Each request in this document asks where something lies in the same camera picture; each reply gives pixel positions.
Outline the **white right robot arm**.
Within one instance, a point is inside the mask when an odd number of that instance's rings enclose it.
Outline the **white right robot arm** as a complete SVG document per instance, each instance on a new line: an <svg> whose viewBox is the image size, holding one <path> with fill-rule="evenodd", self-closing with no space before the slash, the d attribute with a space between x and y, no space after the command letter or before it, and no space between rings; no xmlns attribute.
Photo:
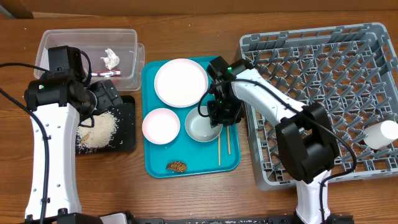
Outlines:
<svg viewBox="0 0 398 224"><path fill-rule="evenodd" d="M231 126L243 117L243 103L255 108L274 127L279 160L297 181L295 222L327 223L327 179L339 149L326 109L282 93L243 59L228 64L217 57L206 71L215 97L206 104L210 124Z"/></svg>

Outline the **pile of rice crumbs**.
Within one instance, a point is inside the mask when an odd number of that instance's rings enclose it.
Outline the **pile of rice crumbs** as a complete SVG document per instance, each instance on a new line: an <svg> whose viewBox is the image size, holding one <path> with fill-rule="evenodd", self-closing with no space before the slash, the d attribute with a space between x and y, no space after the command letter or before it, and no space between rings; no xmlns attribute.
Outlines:
<svg viewBox="0 0 398 224"><path fill-rule="evenodd" d="M91 124L91 119L83 121L83 125L77 129L77 146L79 149L88 149L94 152L97 149L108 146L114 139L113 135L118 128L119 120L111 112L106 112L98 116L94 116L95 125L87 128Z"/></svg>

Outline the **white napkin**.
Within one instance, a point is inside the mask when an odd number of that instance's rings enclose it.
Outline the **white napkin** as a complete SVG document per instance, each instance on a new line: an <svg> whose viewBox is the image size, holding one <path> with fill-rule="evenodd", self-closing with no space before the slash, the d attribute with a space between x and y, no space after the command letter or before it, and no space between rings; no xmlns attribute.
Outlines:
<svg viewBox="0 0 398 224"><path fill-rule="evenodd" d="M120 59L119 57L113 52L112 49L107 48L105 50L107 56L106 57L101 57L101 59L104 61L105 67L108 70L112 70L114 67L119 65Z"/></svg>

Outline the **white round plate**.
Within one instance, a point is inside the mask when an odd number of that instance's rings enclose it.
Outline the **white round plate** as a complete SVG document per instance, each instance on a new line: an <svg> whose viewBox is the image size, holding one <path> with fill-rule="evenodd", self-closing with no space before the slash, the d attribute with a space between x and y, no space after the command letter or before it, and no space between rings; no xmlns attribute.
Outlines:
<svg viewBox="0 0 398 224"><path fill-rule="evenodd" d="M193 106L208 89L208 75L198 62L186 58L174 59L159 68L154 89L166 105L175 108Z"/></svg>

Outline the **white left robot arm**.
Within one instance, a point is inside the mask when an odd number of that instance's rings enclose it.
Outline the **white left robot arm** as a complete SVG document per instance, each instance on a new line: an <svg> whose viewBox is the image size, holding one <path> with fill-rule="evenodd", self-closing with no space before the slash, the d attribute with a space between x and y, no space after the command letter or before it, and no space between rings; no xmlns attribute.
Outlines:
<svg viewBox="0 0 398 224"><path fill-rule="evenodd" d="M78 78L44 78L25 91L34 132L32 188L27 221L47 221L80 213L76 186L76 132L82 119L99 115L123 101L111 80L89 86Z"/></svg>

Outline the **grey dishwasher rack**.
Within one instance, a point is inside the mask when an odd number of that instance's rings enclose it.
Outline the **grey dishwasher rack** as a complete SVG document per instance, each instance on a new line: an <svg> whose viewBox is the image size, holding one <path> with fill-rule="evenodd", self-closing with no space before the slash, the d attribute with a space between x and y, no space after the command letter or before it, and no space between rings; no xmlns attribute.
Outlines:
<svg viewBox="0 0 398 224"><path fill-rule="evenodd" d="M397 55L383 24L246 34L239 53L286 95L326 108L358 159L346 180L397 175L396 143L364 143L365 128L397 120Z"/></svg>

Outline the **beige bowl with crumbs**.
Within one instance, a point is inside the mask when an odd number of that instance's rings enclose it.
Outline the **beige bowl with crumbs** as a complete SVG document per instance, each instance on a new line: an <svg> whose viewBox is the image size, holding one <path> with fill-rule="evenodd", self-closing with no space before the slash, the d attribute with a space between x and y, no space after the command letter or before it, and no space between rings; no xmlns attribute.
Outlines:
<svg viewBox="0 0 398 224"><path fill-rule="evenodd" d="M170 109L157 108L146 115L142 122L144 137L154 144L168 144L179 134L180 120Z"/></svg>

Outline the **teal plastic tray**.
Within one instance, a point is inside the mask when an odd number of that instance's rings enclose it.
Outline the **teal plastic tray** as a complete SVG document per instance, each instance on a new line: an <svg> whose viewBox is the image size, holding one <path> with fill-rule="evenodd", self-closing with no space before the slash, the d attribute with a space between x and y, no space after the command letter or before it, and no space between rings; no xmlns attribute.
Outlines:
<svg viewBox="0 0 398 224"><path fill-rule="evenodd" d="M184 122L187 114L196 106L190 108L172 108L161 102L155 94L154 79L159 68L167 61L153 61L144 66L142 71L142 112L143 117L157 108L167 108ZM228 154L226 128L221 131L221 165L218 165L218 141L200 143L188 136L185 125L180 125L178 136L168 144L154 144L144 140L146 171L153 177L169 178L178 176L228 172L235 169L241 159L239 132L234 124L229 127L231 139L231 155ZM187 165L184 173L172 172L166 169L167 164L175 161Z"/></svg>

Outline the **red snack wrapper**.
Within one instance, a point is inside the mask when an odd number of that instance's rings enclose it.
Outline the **red snack wrapper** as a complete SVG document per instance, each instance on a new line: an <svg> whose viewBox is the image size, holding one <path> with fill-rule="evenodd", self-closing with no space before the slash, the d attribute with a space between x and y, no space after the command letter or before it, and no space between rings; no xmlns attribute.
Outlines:
<svg viewBox="0 0 398 224"><path fill-rule="evenodd" d="M101 71L101 72L92 72L92 77L119 77L121 75L120 70L108 70L108 71Z"/></svg>

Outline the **white paper cup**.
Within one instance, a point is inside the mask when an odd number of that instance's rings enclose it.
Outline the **white paper cup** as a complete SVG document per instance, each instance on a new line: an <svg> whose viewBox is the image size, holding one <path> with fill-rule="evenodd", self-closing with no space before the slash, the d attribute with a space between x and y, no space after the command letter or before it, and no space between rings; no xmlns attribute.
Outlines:
<svg viewBox="0 0 398 224"><path fill-rule="evenodd" d="M386 120L367 127L364 133L364 143L372 149L380 149L397 139L397 123Z"/></svg>

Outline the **black rectangular tray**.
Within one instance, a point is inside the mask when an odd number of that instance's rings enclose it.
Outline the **black rectangular tray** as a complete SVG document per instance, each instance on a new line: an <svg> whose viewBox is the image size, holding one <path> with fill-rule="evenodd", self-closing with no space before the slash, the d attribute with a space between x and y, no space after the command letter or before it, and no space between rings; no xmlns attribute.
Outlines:
<svg viewBox="0 0 398 224"><path fill-rule="evenodd" d="M75 153L77 155L105 153L105 152L128 152L133 151L136 146L136 102L133 96L124 95L121 97L123 103L117 105L107 112L111 112L119 120L114 139L108 146L90 152L88 149L79 149L77 136Z"/></svg>

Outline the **brown food scrap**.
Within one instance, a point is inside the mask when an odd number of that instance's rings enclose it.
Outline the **brown food scrap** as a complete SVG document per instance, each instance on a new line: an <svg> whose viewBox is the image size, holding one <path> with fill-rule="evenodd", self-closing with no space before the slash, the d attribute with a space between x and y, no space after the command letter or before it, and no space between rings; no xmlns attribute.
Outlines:
<svg viewBox="0 0 398 224"><path fill-rule="evenodd" d="M184 173L187 170L187 165L180 161L175 161L167 164L166 169L172 172Z"/></svg>

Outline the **grey bowl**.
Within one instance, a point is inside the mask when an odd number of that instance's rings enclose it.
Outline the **grey bowl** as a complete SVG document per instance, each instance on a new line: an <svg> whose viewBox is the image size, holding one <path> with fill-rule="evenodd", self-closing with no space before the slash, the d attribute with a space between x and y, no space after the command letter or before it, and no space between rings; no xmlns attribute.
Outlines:
<svg viewBox="0 0 398 224"><path fill-rule="evenodd" d="M198 107L192 109L185 119L185 130L195 141L210 142L216 139L223 129L223 125L212 126L209 117L199 115Z"/></svg>

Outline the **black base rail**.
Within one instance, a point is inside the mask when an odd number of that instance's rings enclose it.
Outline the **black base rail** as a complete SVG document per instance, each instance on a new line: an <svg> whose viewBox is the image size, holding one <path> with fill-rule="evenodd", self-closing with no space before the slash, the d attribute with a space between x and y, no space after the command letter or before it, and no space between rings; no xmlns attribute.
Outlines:
<svg viewBox="0 0 398 224"><path fill-rule="evenodd" d="M34 220L32 215L25 218L28 224L296 224L302 223L299 217L294 215L278 215L267 218L233 218L233 219L186 219L186 220L164 220L163 218L138 219L131 212L112 213L102 217L86 215L82 213L61 214L55 217Z"/></svg>

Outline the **wooden chopstick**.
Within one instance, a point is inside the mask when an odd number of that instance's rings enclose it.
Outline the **wooden chopstick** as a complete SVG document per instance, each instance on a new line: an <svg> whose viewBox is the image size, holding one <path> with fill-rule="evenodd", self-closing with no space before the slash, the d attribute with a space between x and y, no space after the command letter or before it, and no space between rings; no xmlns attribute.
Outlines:
<svg viewBox="0 0 398 224"><path fill-rule="evenodd" d="M221 165L221 134L218 135L218 165Z"/></svg>
<svg viewBox="0 0 398 224"><path fill-rule="evenodd" d="M226 127L226 133L227 133L228 154L231 155L231 139L230 139L229 126Z"/></svg>

